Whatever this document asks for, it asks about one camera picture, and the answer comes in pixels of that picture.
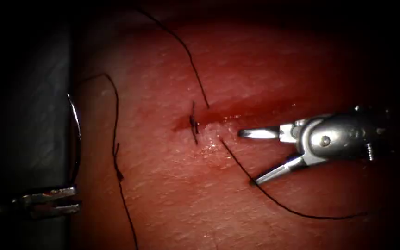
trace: dark background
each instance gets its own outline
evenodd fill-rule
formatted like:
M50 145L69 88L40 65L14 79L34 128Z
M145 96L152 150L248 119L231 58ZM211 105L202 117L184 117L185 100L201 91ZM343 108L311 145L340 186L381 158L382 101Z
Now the dark background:
M151 5L148 1L144 8ZM66 93L72 92L74 37L87 20L113 9L113 5L59 1L0 6L0 197L68 184L72 148ZM400 5L322 2L275 4L264 9L272 10L286 26L300 27L303 22L298 17L307 17L314 20L307 28L316 31L319 24L326 24L325 32L352 29L365 34L374 41L378 56L393 64L386 69L388 73L392 69L392 79L377 83L376 88L381 91L392 84L396 91L389 98L400 108ZM400 109L396 118L400 122ZM400 197L390 199L399 202ZM0 219L0 246L66 249L68 241L69 218ZM400 235L396 244L400 244Z

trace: black suture thread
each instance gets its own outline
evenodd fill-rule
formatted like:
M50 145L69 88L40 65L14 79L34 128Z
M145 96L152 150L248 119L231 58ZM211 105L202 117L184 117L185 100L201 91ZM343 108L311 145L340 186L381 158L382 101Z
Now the black suture thread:
M249 177L249 179L251 180L251 184L255 185L266 197L268 197L270 200L272 200L275 204L277 204L279 207L285 209L286 211L293 213L295 215L301 216L301 217L305 217L305 218L311 218L311 219L325 219L325 220L343 220L343 219L350 219L350 218L354 218L354 217L361 217L361 216L367 216L371 213L369 212L358 212L358 213L354 213L354 214L349 214L349 215L345 215L345 216L317 216L317 215L309 215L309 214L304 214L295 210L292 210L291 208L288 208L287 206L283 205L282 203L280 203L279 201L277 201L274 197L272 197L271 195L269 195L263 188L261 188L256 181L254 180L254 178L251 177L251 175L245 170L245 168L242 166L242 164L238 161L237 157L231 152L231 150L228 148L228 146L226 145L226 143L221 139L220 140L221 143L223 144L223 146L226 148L226 150L228 151L228 153L232 156L232 158L234 159L234 161L237 163L237 165L241 168L241 170Z
M152 21L154 21L162 30L164 30L168 34L172 35L183 46L183 48L185 49L185 51L186 51L186 53L187 53L187 55L189 57L189 61L191 62L191 66L192 66L192 69L194 70L195 77L197 78L197 82L200 85L201 94L203 95L203 100L205 100L206 107L209 109L209 102L208 102L208 99L206 98L206 93L205 93L205 90L203 88L203 84L201 83L199 72L197 71L197 68L194 65L194 61L192 59L191 51L188 49L188 46L186 45L186 43L183 42L183 40L177 34L175 34L172 30L170 30L165 25L163 25L159 20L154 18L151 14L147 13L146 11L144 11L143 9L141 9L141 8L139 8L137 6L131 6L131 7L133 9L135 9L136 11L138 11L139 13L143 14L144 16L146 16L147 18L149 18Z
M197 135L199 133L199 124L195 121L195 102L192 102L192 114L189 116L189 123L191 125L191 132L192 135L194 136L194 141L195 145L199 144L199 141L197 140Z
M121 199L123 201L123 207L124 207L124 209L126 211L127 218L129 220L129 224L131 225L131 230L132 230L132 236L134 238L135 249L138 250L137 234L135 232L134 224L132 223L131 214L129 213L129 209L127 209L125 196L124 196L124 193L123 193L123 187L121 186L121 182L123 181L124 176L121 173L121 171L118 169L118 163L117 163L117 154L118 154L118 150L119 150L119 147L120 147L120 143L117 143L115 145L115 141L117 139L117 124L118 124L118 113L119 113L119 98L118 98L117 87L113 83L113 80L110 77L110 75L107 74L107 73L101 73L101 74L98 74L98 75L94 75L94 76L88 77L86 79L83 79L80 82L89 81L89 80L92 80L92 79L95 79L95 78L98 78L98 77L107 78L109 80L109 82L111 83L111 85L113 87L113 90L115 92L115 99L116 99L116 103L115 103L115 124L113 126L113 142L112 142L113 167L115 168L115 172L117 174L118 187L120 189L120 195L121 195Z

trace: screw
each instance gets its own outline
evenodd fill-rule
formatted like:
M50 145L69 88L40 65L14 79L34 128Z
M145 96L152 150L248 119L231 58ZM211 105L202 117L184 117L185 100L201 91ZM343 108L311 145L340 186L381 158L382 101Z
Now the screw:
M367 143L367 152L369 160L373 161L375 158L373 156L373 148L371 147L371 143Z
M322 140L320 141L320 146L322 147L326 147L328 145L330 145L330 138L328 136L322 136Z

